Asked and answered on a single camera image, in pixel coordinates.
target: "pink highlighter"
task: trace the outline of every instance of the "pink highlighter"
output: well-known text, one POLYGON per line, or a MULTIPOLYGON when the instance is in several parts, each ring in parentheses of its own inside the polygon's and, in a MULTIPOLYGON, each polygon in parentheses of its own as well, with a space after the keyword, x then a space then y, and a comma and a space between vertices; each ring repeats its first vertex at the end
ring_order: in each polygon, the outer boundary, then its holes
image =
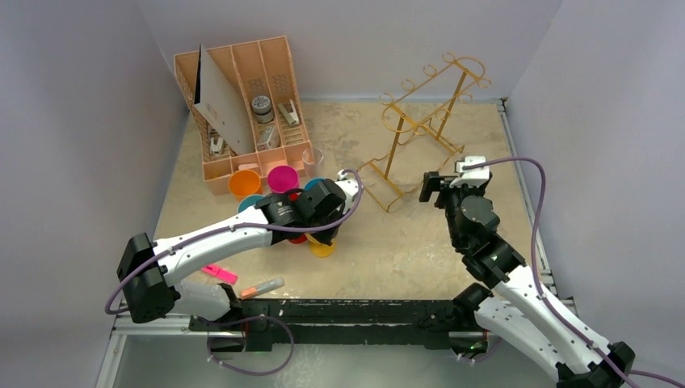
POLYGON ((202 271, 230 285, 235 285, 237 282, 237 275, 235 273, 226 271, 225 269, 215 264, 208 265, 207 267, 202 267, 202 271))

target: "blue cup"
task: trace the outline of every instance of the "blue cup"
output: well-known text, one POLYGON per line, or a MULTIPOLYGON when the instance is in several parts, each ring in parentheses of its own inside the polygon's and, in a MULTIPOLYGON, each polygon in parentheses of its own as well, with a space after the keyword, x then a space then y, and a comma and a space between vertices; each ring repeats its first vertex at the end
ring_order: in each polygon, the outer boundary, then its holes
POLYGON ((242 211, 247 210, 250 206, 253 206, 254 204, 257 203, 258 200, 261 200, 264 196, 260 196, 259 194, 253 194, 251 196, 246 196, 240 201, 240 204, 237 206, 237 212, 240 213, 242 211))
POLYGON ((314 179, 310 180, 310 181, 307 182, 307 184, 305 185, 305 191, 306 191, 306 190, 309 190, 310 188, 313 188, 314 185, 317 184, 317 182, 321 182, 321 181, 324 180, 324 179, 325 179, 325 178, 314 178, 314 179))

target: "pink cup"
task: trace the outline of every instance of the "pink cup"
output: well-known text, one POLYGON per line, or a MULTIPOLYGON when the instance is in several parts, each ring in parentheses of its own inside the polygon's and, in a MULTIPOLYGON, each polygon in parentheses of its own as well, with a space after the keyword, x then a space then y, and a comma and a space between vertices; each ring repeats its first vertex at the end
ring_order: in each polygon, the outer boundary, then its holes
POLYGON ((278 166, 269 172, 267 183, 271 192, 283 193, 300 186, 300 176, 290 166, 278 166))

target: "gold cup rack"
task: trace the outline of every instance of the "gold cup rack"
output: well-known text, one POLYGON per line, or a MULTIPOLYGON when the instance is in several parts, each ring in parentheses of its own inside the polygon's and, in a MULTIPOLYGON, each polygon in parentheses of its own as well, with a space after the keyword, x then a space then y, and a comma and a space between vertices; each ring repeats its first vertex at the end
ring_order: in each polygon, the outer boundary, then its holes
POLYGON ((418 190, 418 188, 421 187, 421 182, 419 182, 416 186, 411 188, 409 191, 403 192, 390 178, 390 167, 393 165, 393 159, 395 157, 395 151, 397 150, 397 146, 406 146, 410 144, 415 137, 422 136, 422 135, 429 135, 432 137, 435 141, 438 142, 447 152, 448 156, 444 160, 444 162, 439 165, 436 170, 439 170, 442 168, 447 162, 454 156, 455 154, 462 153, 464 152, 464 146, 457 146, 452 144, 446 137, 443 136, 443 129, 445 128, 445 124, 447 123, 449 117, 452 115, 452 108, 454 107, 454 103, 456 101, 459 101, 460 103, 467 103, 473 100, 473 95, 468 92, 469 88, 471 86, 478 86, 480 88, 486 88, 492 84, 492 81, 490 81, 489 78, 485 77, 485 65, 483 65, 483 62, 480 60, 474 58, 474 57, 456 57, 453 53, 445 53, 443 54, 443 61, 445 61, 447 64, 441 69, 438 70, 437 67, 434 65, 425 65, 423 66, 423 73, 428 77, 427 80, 424 82, 421 82, 418 86, 416 83, 407 78, 404 81, 401 82, 401 87, 406 91, 406 93, 400 97, 399 99, 395 99, 391 93, 385 92, 384 94, 380 95, 379 100, 380 103, 385 105, 385 109, 383 109, 383 112, 380 114, 380 119, 383 121, 383 125, 387 129, 389 129, 391 132, 395 133, 395 138, 393 140, 393 146, 390 148, 390 151, 382 158, 373 158, 366 162, 365 164, 361 165, 357 170, 360 171, 365 167, 371 167, 372 171, 375 172, 376 174, 380 175, 381 178, 383 178, 384 182, 387 183, 392 190, 397 194, 397 196, 391 200, 388 204, 384 204, 376 194, 374 194, 368 187, 368 185, 364 186, 364 190, 385 210, 386 212, 390 211, 390 206, 394 205, 398 200, 400 200, 403 196, 410 194, 412 192, 415 192, 418 190), (473 71, 469 70, 463 62, 466 61, 471 61, 475 62, 477 65, 480 66, 481 71, 480 74, 476 74, 473 71), (398 106, 397 103, 401 102, 403 99, 407 98, 408 96, 412 95, 415 91, 421 89, 423 86, 425 86, 427 83, 432 81, 433 79, 436 79, 438 76, 440 76, 442 73, 445 72, 445 70, 451 68, 451 67, 457 67, 461 71, 461 77, 459 78, 459 82, 456 84, 456 89, 454 90, 454 94, 452 94, 452 97, 445 102, 441 103, 433 112, 429 113, 428 115, 419 118, 419 119, 414 119, 411 116, 407 115, 404 111, 402 111, 398 106), (399 120, 397 122, 397 126, 393 127, 392 125, 388 124, 385 120, 385 113, 392 109, 399 115, 399 120), (437 130, 435 130, 432 126, 433 123, 433 118, 437 119, 437 121, 440 122, 440 126, 437 130), (405 140, 404 142, 400 142, 400 135, 402 133, 408 133, 409 131, 412 131, 410 138, 405 140), (385 159, 388 159, 388 162, 385 165, 385 171, 382 171, 377 165, 376 162, 382 162, 385 159))

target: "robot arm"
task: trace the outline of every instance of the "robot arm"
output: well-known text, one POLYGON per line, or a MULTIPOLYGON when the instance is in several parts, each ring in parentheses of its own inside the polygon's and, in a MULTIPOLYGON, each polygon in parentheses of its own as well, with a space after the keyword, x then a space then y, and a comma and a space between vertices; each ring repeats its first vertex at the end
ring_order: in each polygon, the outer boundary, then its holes
MULTIPOLYGON (((231 218, 188 234, 155 242, 150 242, 146 234, 134 236, 128 241, 117 269, 121 281, 151 257, 160 253, 167 255, 124 286, 133 322, 145 323, 169 313, 195 315, 210 321, 224 316, 237 303, 229 286, 202 285, 185 278, 231 255, 302 235, 302 232, 260 226, 329 225, 350 211, 358 193, 357 181, 341 172, 337 182, 324 179, 307 191, 270 194, 231 218), (241 224, 249 226, 235 227, 241 224)), ((314 232, 312 236, 320 243, 331 244, 337 232, 336 226, 314 232)))
POLYGON ((478 326, 516 346, 555 382, 603 382, 599 386, 620 384, 622 381, 603 362, 597 349, 608 354, 625 372, 630 370, 634 353, 623 343, 610 344, 571 313, 542 284, 543 297, 540 297, 531 268, 497 234, 499 217, 494 213, 492 202, 484 197, 491 177, 490 169, 465 169, 484 161, 483 157, 467 157, 457 162, 456 176, 426 173, 419 197, 420 201, 427 202, 432 192, 439 192, 435 207, 445 211, 452 245, 464 255, 462 262, 469 273, 488 287, 473 284, 457 297, 456 303, 472 310, 478 326), (508 300, 510 306, 507 308, 501 299, 493 297, 490 290, 508 300), (564 326, 544 304, 543 298, 564 319, 591 338, 593 347, 587 346, 564 326))

